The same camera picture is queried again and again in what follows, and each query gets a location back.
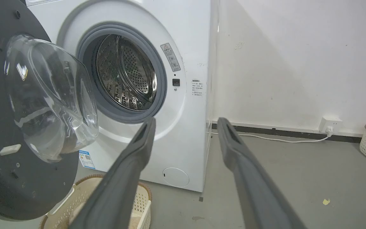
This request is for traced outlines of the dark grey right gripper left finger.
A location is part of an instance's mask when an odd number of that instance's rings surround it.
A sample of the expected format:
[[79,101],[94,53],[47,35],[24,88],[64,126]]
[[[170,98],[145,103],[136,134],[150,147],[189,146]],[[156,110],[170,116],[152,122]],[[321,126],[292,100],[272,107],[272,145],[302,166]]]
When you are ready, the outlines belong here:
[[128,228],[139,177],[151,157],[155,130],[155,118],[142,123],[70,224],[70,229]]

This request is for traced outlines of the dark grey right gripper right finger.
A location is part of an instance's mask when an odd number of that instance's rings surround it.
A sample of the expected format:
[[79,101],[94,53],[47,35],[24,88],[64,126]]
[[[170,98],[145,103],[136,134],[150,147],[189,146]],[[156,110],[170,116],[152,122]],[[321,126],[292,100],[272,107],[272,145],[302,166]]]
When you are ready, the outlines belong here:
[[225,166],[233,173],[246,229],[306,226],[228,119],[217,122]]

